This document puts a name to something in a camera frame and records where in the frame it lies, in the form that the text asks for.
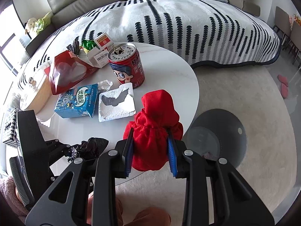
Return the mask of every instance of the silver screw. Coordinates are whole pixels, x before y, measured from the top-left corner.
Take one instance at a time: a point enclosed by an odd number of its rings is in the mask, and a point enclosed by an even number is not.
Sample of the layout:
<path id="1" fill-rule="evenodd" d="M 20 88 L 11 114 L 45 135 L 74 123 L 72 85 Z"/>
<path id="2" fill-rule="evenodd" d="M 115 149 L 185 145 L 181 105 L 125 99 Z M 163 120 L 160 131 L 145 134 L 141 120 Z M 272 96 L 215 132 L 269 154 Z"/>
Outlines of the silver screw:
<path id="1" fill-rule="evenodd" d="M 193 151 L 190 150 L 190 149 L 186 149 L 186 150 L 184 151 L 184 155 L 191 156 L 191 155 L 193 155 Z"/>
<path id="2" fill-rule="evenodd" d="M 81 164 L 82 163 L 82 158 L 76 158 L 74 159 L 74 164 Z"/>
<path id="3" fill-rule="evenodd" d="M 227 164 L 227 160 L 225 158 L 219 158 L 219 163 L 225 165 Z"/>
<path id="4" fill-rule="evenodd" d="M 118 151 L 115 150 L 115 149 L 112 149 L 112 150 L 109 151 L 109 156 L 115 156 L 117 154 L 118 154 Z"/>

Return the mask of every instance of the red cloth pouch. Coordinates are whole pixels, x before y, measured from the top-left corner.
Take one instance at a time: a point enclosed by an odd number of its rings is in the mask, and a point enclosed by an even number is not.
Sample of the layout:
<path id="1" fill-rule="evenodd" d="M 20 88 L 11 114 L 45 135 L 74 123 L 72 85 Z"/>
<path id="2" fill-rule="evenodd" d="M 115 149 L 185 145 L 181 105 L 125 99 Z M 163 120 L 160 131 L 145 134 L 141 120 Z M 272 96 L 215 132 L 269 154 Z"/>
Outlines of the red cloth pouch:
<path id="1" fill-rule="evenodd" d="M 52 95 L 58 95 L 71 89 L 97 69 L 66 50 L 55 56 L 54 63 L 45 72 L 49 72 Z"/>
<path id="2" fill-rule="evenodd" d="M 144 108 L 135 115 L 135 121 L 127 124 L 123 139 L 127 139 L 133 127 L 132 167 L 138 171 L 159 170 L 168 161 L 166 128 L 171 129 L 174 139 L 181 140 L 183 126 L 173 99 L 165 90 L 146 93 L 141 100 Z"/>

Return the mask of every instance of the beige carpet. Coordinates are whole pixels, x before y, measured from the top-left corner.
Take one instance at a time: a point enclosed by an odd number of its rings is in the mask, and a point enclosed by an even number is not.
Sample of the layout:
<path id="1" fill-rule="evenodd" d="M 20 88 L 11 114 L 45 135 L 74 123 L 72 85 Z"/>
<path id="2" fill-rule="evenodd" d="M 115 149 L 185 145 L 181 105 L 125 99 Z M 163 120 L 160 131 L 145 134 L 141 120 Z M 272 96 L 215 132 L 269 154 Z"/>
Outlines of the beige carpet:
<path id="1" fill-rule="evenodd" d="M 239 118 L 248 143 L 237 170 L 273 211 L 293 187 L 297 163 L 293 127 L 275 82 L 264 66 L 199 67 L 195 74 L 200 86 L 196 116 L 221 108 Z M 171 215 L 172 225 L 181 225 L 185 183 L 172 177 L 167 163 L 116 186 L 125 223 L 140 210 L 157 206 Z"/>

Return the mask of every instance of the white blanket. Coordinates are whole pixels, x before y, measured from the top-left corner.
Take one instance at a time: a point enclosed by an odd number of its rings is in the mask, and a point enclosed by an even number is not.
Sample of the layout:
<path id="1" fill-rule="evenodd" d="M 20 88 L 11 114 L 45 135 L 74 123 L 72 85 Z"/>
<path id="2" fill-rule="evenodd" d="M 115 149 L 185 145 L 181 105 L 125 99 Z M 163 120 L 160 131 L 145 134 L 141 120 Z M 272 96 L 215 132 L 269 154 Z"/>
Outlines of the white blanket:
<path id="1" fill-rule="evenodd" d="M 215 0 L 128 0 L 95 9 L 54 32 L 19 74 L 20 89 L 46 60 L 77 37 L 107 32 L 116 42 L 135 41 L 169 49 L 190 65 L 271 63 L 280 40 L 263 21 Z"/>

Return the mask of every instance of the pink slipper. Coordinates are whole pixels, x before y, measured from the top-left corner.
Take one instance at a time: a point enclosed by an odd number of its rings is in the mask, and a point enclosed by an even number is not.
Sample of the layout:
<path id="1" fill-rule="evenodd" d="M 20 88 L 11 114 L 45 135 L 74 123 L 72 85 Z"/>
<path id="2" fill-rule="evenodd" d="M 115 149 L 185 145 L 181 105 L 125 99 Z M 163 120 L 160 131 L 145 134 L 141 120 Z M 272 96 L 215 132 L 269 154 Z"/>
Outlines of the pink slipper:
<path id="1" fill-rule="evenodd" d="M 282 75 L 278 75 L 278 80 L 285 84 L 287 87 L 288 87 L 288 82 L 287 82 L 287 78 L 285 76 L 282 76 Z"/>
<path id="2" fill-rule="evenodd" d="M 285 84 L 281 83 L 281 95 L 283 98 L 287 98 L 288 95 L 288 88 Z"/>

